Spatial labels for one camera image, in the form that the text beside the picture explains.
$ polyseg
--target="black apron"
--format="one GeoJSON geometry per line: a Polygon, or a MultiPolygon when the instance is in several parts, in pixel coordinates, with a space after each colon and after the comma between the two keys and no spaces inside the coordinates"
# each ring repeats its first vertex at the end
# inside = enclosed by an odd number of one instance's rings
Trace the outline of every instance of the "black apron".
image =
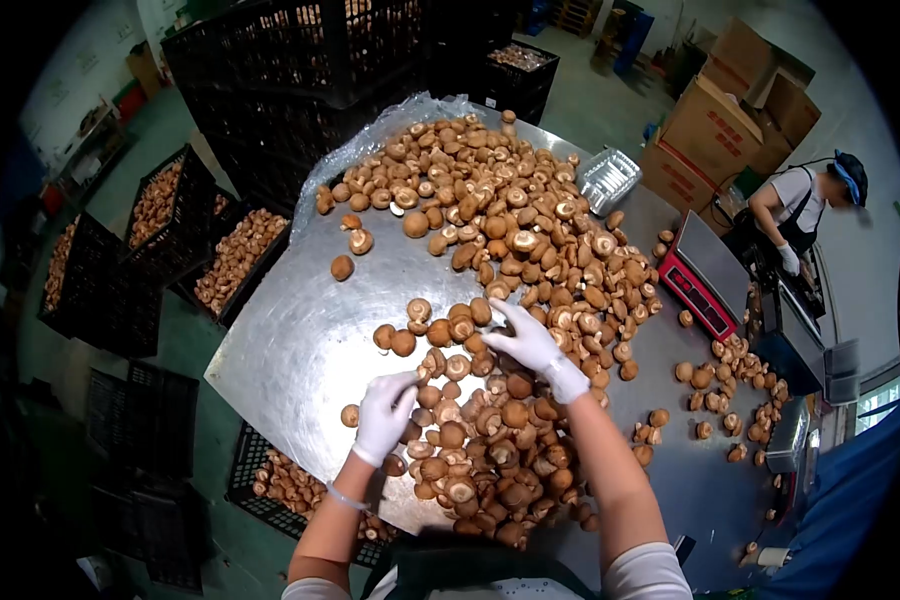
{"type": "MultiPolygon", "coordinates": [[[[801,218],[801,215],[804,214],[804,209],[806,209],[807,203],[810,202],[810,196],[813,193],[813,174],[810,174],[806,167],[800,168],[803,169],[803,172],[810,178],[810,188],[807,190],[807,193],[804,194],[800,203],[796,205],[796,208],[793,210],[790,217],[776,226],[780,235],[783,236],[783,239],[787,240],[787,243],[790,244],[798,257],[810,250],[810,247],[817,241],[817,228],[820,226],[820,220],[824,216],[824,211],[820,210],[819,216],[816,217],[816,224],[813,227],[813,231],[803,231],[797,225],[797,221],[801,218]]],[[[743,220],[720,238],[723,241],[723,244],[730,248],[733,255],[737,258],[741,258],[742,261],[744,260],[743,258],[747,250],[754,244],[764,249],[764,254],[767,258],[778,255],[779,253],[775,252],[776,247],[772,248],[774,252],[770,252],[770,247],[774,246],[774,244],[763,231],[757,228],[754,214],[749,208],[745,209],[744,212],[743,220]]]]}
{"type": "Polygon", "coordinates": [[[460,590],[512,578],[549,579],[580,598],[599,600],[559,560],[456,534],[397,538],[389,546],[388,557],[381,557],[370,572],[360,600],[366,600],[394,566],[396,587],[386,600],[423,600],[435,590],[460,590]]]}

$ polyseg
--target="white glove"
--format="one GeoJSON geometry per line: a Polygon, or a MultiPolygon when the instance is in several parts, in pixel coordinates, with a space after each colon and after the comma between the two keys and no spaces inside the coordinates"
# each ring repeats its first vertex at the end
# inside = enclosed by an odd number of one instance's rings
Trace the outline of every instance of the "white glove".
{"type": "Polygon", "coordinates": [[[500,333],[484,333],[483,342],[492,349],[507,353],[528,369],[533,369],[550,382],[553,397],[569,404],[590,391],[590,380],[557,347],[546,327],[522,306],[512,306],[492,298],[490,306],[510,321],[516,337],[500,333]]]}
{"type": "Polygon", "coordinates": [[[366,386],[352,448],[363,462],[380,467],[396,448],[414,409],[418,380],[417,372],[408,370],[377,377],[366,386]]]}
{"type": "Polygon", "coordinates": [[[780,253],[780,258],[783,258],[783,270],[794,277],[798,276],[801,273],[801,259],[797,258],[797,253],[790,244],[777,246],[776,250],[780,253]]]}

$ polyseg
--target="green floor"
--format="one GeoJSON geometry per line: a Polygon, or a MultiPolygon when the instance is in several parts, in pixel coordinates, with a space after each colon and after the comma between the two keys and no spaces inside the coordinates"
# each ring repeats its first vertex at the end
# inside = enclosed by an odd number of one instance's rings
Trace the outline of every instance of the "green floor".
{"type": "MultiPolygon", "coordinates": [[[[540,127],[590,152],[609,145],[634,158],[639,157],[644,126],[658,121],[660,115],[673,106],[656,78],[624,82],[612,74],[595,73],[589,65],[592,43],[565,31],[547,29],[537,37],[517,35],[517,38],[561,56],[540,127]]],[[[175,89],[162,91],[144,106],[128,129],[135,138],[132,146],[98,184],[85,206],[96,220],[120,236],[127,225],[139,179],[184,143],[200,142],[186,104],[175,89]]],[[[221,186],[230,187],[219,167],[211,170],[221,186]]],[[[41,436],[37,442],[40,450],[50,455],[60,455],[60,448],[64,448],[60,437],[72,442],[83,435],[80,423],[84,421],[90,369],[119,377],[127,372],[127,361],[78,340],[66,340],[36,319],[53,242],[75,215],[74,208],[68,209],[48,226],[48,232],[53,234],[47,236],[41,266],[26,295],[26,317],[20,325],[20,380],[29,382],[39,378],[48,381],[65,413],[72,418],[61,419],[59,415],[37,409],[30,411],[31,421],[37,424],[37,429],[42,425],[50,430],[52,423],[52,431],[58,432],[41,436]]],[[[207,501],[213,545],[213,558],[203,568],[204,596],[277,598],[284,586],[279,575],[286,570],[294,551],[294,541],[228,505],[223,498],[240,416],[204,382],[203,374],[226,333],[175,294],[164,294],[159,351],[148,362],[200,380],[192,485],[207,501]]],[[[69,443],[66,448],[72,452],[81,451],[79,443],[69,443]]],[[[61,462],[57,461],[55,465],[53,460],[45,461],[45,471],[64,469],[61,462]]],[[[83,506],[84,500],[71,497],[61,502],[83,506]]],[[[184,597],[181,593],[152,585],[142,563],[122,558],[116,560],[125,563],[132,581],[145,597],[184,597]]],[[[351,567],[351,589],[358,596],[368,573],[365,568],[351,567]]]]}

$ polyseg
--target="window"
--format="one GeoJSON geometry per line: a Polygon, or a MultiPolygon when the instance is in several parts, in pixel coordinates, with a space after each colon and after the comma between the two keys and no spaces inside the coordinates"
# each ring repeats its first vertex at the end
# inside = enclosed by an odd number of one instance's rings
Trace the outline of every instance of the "window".
{"type": "MultiPolygon", "coordinates": [[[[860,401],[857,402],[857,415],[866,415],[881,406],[885,406],[890,404],[891,402],[898,401],[900,399],[900,377],[893,379],[888,384],[883,387],[877,388],[876,390],[871,391],[864,397],[860,398],[860,401]]],[[[877,425],[883,418],[888,414],[894,412],[893,408],[890,408],[882,413],[872,414],[870,416],[858,416],[857,424],[856,424],[856,435],[860,435],[864,431],[867,431],[871,427],[877,425]]]]}

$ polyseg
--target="blue container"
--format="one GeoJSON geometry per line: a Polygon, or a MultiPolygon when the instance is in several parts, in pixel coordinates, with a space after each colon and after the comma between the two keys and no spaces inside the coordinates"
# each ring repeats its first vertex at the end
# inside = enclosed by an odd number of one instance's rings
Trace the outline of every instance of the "blue container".
{"type": "Polygon", "coordinates": [[[527,27],[525,28],[528,36],[535,36],[543,31],[547,26],[547,18],[550,17],[549,0],[533,0],[529,8],[527,16],[527,27]]]}
{"type": "Polygon", "coordinates": [[[640,48],[643,42],[647,41],[647,34],[654,25],[654,18],[646,12],[639,12],[633,20],[633,28],[630,35],[624,42],[623,50],[613,62],[613,72],[617,75],[623,75],[634,66],[636,56],[640,54],[640,48]]]}

